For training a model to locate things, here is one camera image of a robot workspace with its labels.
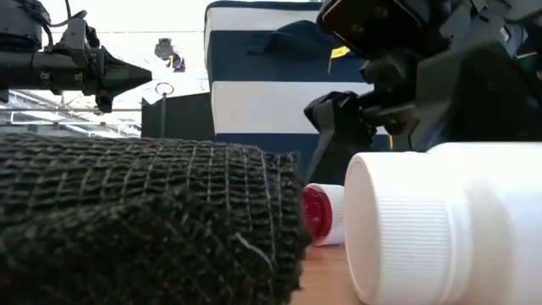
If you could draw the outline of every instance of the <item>table surface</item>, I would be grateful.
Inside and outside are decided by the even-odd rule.
[[[310,248],[301,287],[291,305],[362,305],[350,282],[344,247]]]

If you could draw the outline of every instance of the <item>blue and white stripes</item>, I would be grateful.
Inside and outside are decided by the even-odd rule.
[[[206,11],[205,58],[218,141],[252,144],[310,162],[318,133],[303,109],[331,91],[364,93],[362,59],[313,23],[321,3],[217,1]]]

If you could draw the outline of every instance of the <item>small bottle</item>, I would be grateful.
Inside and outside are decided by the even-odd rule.
[[[359,153],[346,253],[368,305],[542,303],[542,145]]]
[[[312,183],[303,190],[303,213],[316,247],[342,244],[345,241],[343,186]]]

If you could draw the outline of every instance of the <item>black cable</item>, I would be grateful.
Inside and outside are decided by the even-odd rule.
[[[66,19],[66,20],[64,20],[64,21],[62,21],[61,23],[56,24],[56,25],[50,25],[50,26],[51,26],[52,28],[53,28],[53,27],[61,27],[61,26],[65,26],[65,25],[67,25],[67,24],[68,24],[71,20],[73,20],[73,19],[83,19],[83,18],[85,18],[85,17],[86,17],[86,11],[85,11],[85,10],[82,10],[82,11],[80,11],[79,13],[77,13],[77,14],[71,16],[70,18],[68,18],[68,19]]]
[[[43,25],[42,27],[43,27],[43,30],[45,31],[45,33],[47,34],[47,39],[48,39],[47,46],[52,47],[53,46],[53,34],[51,33],[51,29],[49,28],[49,25]]]
[[[68,19],[71,18],[71,7],[69,6],[69,0],[64,0],[66,2],[66,12],[68,13]]]

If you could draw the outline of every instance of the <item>black knit fabric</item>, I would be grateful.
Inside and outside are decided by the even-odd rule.
[[[0,302],[286,304],[309,242],[296,156],[0,137]]]

